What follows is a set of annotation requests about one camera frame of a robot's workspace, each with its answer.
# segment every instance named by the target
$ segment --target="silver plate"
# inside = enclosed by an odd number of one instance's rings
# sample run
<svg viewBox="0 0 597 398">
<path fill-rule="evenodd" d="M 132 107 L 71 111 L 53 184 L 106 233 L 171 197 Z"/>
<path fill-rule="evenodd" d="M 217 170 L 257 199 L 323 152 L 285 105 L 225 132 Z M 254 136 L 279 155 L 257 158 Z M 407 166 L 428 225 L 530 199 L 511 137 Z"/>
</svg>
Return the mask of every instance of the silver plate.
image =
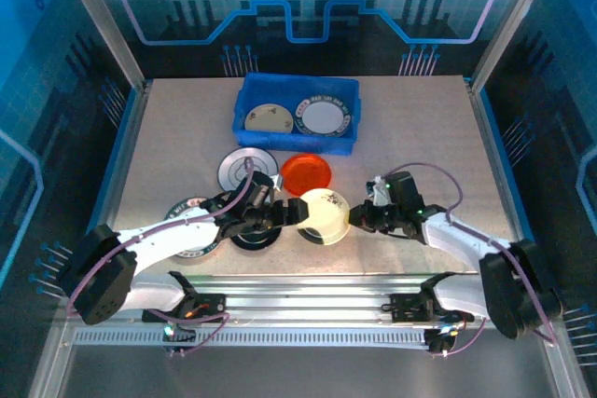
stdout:
<svg viewBox="0 0 597 398">
<path fill-rule="evenodd" d="M 246 175 L 244 158 L 252 158 L 255 170 L 268 176 L 278 173 L 278 163 L 273 156 L 263 149 L 240 148 L 228 154 L 217 169 L 217 181 L 224 191 L 236 189 Z"/>
</svg>

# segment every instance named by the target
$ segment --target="plate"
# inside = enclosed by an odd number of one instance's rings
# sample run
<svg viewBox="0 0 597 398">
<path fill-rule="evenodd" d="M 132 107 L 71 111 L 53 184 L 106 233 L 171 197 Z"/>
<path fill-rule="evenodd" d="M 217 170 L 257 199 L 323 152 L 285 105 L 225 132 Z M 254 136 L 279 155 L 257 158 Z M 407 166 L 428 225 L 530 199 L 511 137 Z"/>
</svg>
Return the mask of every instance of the plate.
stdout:
<svg viewBox="0 0 597 398">
<path fill-rule="evenodd" d="M 252 158 L 255 170 L 268 176 L 278 173 L 278 163 L 273 156 L 258 148 L 240 148 L 228 154 L 217 169 L 217 181 L 224 191 L 235 190 L 246 176 L 244 158 Z"/>
<path fill-rule="evenodd" d="M 271 246 L 282 233 L 282 229 L 274 228 L 260 233 L 249 233 L 248 235 L 237 235 L 230 240 L 241 249 L 246 251 L 260 251 Z"/>
<path fill-rule="evenodd" d="M 348 130 L 353 117 L 338 98 L 314 95 L 300 102 L 295 111 L 297 129 L 303 134 L 340 137 Z"/>
<path fill-rule="evenodd" d="M 170 209 L 170 211 L 166 214 L 164 219 L 173 219 L 179 216 L 185 216 L 186 214 L 189 214 L 189 212 L 195 207 L 199 207 L 199 204 L 201 204 L 203 201 L 205 201 L 205 198 L 187 198 L 185 200 L 181 200 L 180 202 L 176 202 L 172 209 Z M 217 247 L 218 244 L 219 242 L 214 241 L 208 246 L 188 249 L 176 254 L 176 256 L 180 256 L 181 258 L 198 258 L 200 256 L 209 254 Z"/>
<path fill-rule="evenodd" d="M 314 188 L 326 188 L 332 180 L 327 162 L 315 154 L 297 154 L 282 166 L 284 188 L 294 196 L 301 196 Z"/>
<path fill-rule="evenodd" d="M 297 225 L 298 233 L 315 244 L 335 244 L 346 236 L 350 205 L 339 193 L 315 188 L 300 197 L 307 202 L 309 218 Z"/>
<path fill-rule="evenodd" d="M 292 114 L 279 104 L 262 104 L 249 112 L 244 120 L 246 130 L 265 130 L 269 132 L 292 132 L 294 120 Z"/>
</svg>

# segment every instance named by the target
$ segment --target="glass panel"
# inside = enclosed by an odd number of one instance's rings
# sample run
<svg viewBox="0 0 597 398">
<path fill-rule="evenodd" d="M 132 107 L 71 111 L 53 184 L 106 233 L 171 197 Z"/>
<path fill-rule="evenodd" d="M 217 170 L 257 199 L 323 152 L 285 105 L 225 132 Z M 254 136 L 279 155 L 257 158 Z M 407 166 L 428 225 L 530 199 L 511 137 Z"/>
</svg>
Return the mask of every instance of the glass panel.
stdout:
<svg viewBox="0 0 597 398">
<path fill-rule="evenodd" d="M 535 238 L 567 306 L 587 307 L 569 318 L 590 316 L 597 309 L 597 0 L 535 0 L 487 92 Z M 595 352 L 592 325 L 590 318 L 569 324 L 583 336 L 573 342 L 589 344 L 577 354 Z M 595 376 L 589 383 L 597 391 Z"/>
<path fill-rule="evenodd" d="M 26 396 L 59 293 L 43 249 L 83 236 L 130 86 L 79 0 L 0 11 L 0 371 Z"/>
<path fill-rule="evenodd" d="M 196 77 L 471 75 L 510 0 L 106 1 L 146 76 Z"/>
</svg>

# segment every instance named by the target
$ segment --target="enclosure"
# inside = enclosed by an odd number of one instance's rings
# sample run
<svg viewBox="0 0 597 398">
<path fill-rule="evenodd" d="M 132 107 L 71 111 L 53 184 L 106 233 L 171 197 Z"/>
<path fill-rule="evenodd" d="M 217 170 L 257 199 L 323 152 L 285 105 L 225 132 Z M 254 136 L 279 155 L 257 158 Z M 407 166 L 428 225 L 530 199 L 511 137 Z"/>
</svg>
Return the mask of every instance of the enclosure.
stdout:
<svg viewBox="0 0 597 398">
<path fill-rule="evenodd" d="M 0 6 L 2 396 L 596 393 L 597 0 Z M 217 170 L 239 147 L 232 124 L 249 74 L 356 80 L 351 154 L 313 150 L 331 169 L 329 188 L 353 207 L 395 166 L 448 170 L 465 192 L 460 219 L 541 247 L 570 311 L 554 323 L 558 345 L 512 342 L 489 325 L 445 361 L 392 348 L 420 329 L 380 311 L 388 295 L 471 269 L 355 227 L 332 245 L 285 228 L 265 250 L 224 240 L 149 268 L 228 298 L 223 336 L 185 360 L 164 356 L 163 328 L 140 310 L 92 327 L 66 318 L 52 281 L 64 248 L 97 225 L 149 226 L 183 199 L 222 192 Z M 281 168 L 297 152 L 271 154 Z M 409 170 L 425 203 L 454 203 L 441 173 Z"/>
</svg>

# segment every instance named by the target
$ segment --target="white plate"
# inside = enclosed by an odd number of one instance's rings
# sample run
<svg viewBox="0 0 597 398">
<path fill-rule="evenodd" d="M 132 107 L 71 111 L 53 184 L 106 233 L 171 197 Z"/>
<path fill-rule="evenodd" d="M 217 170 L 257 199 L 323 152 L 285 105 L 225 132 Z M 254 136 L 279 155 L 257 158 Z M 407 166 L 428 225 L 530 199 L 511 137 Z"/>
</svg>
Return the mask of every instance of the white plate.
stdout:
<svg viewBox="0 0 597 398">
<path fill-rule="evenodd" d="M 249 112 L 244 120 L 246 130 L 292 132 L 292 114 L 278 104 L 262 104 Z"/>
<path fill-rule="evenodd" d="M 297 225 L 298 233 L 315 244 L 329 245 L 346 236 L 351 208 L 345 198 L 327 188 L 315 188 L 300 197 L 307 202 L 309 217 Z"/>
<path fill-rule="evenodd" d="M 348 107 L 329 95 L 314 95 L 300 102 L 295 111 L 297 129 L 303 134 L 340 137 L 348 130 L 352 116 Z"/>
</svg>

